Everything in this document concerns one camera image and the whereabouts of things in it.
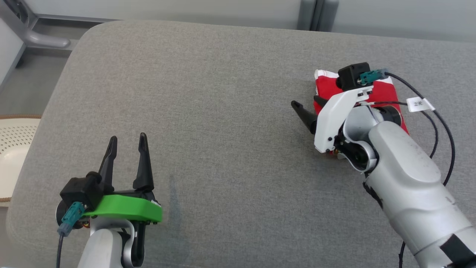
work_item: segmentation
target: red cloth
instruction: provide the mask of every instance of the red cloth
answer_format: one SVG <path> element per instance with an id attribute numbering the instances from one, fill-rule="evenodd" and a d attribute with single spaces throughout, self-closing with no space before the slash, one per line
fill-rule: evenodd
<path id="1" fill-rule="evenodd" d="M 323 99 L 330 99 L 335 94 L 339 94 L 342 92 L 340 88 L 336 86 L 336 78 L 338 74 L 334 72 L 324 71 L 324 70 L 316 70 L 315 73 L 316 79 L 316 92 Z M 367 102 L 397 102 L 397 92 L 395 91 L 395 87 L 393 86 L 392 79 L 389 77 L 383 80 L 377 80 L 374 82 L 374 88 L 372 90 L 372 94 L 370 94 L 369 99 L 366 100 Z M 376 104 L 374 106 L 386 106 L 391 105 L 398 109 L 401 114 L 400 105 L 398 104 Z M 322 107 L 319 106 L 317 102 L 314 102 L 314 109 L 316 110 L 316 114 L 322 110 Z M 407 126 L 405 125 L 405 121 L 402 118 L 402 128 L 408 133 Z"/>

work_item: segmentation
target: gray tablecloth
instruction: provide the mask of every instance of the gray tablecloth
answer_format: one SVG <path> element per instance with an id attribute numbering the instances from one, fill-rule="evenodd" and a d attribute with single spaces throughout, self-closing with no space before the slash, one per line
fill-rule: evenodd
<path id="1" fill-rule="evenodd" d="M 420 89 L 453 129 L 448 187 L 476 221 L 476 46 L 347 34 L 118 21 L 71 54 L 38 127 L 8 213 L 10 237 L 54 266 L 55 208 L 74 176 L 119 139 L 113 184 L 131 189 L 139 133 L 149 137 L 164 220 L 147 228 L 144 267 L 395 268 L 401 239 L 346 161 L 321 155 L 290 106 L 312 109 L 314 70 L 367 61 Z M 396 83 L 400 100 L 414 96 Z M 405 114 L 427 151 L 433 129 Z M 443 135 L 435 156 L 450 158 Z M 88 230 L 65 239 L 75 267 Z M 415 267 L 409 253 L 405 267 Z"/>

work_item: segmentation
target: white label tag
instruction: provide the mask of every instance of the white label tag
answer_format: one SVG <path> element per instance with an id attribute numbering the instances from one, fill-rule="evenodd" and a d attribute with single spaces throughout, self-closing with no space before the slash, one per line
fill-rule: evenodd
<path id="1" fill-rule="evenodd" d="M 408 104 L 408 110 L 411 113 L 426 111 L 426 110 L 431 110 L 431 111 L 435 110 L 433 105 L 431 105 L 431 103 L 427 99 L 422 100 L 420 97 L 407 99 L 407 104 Z"/>

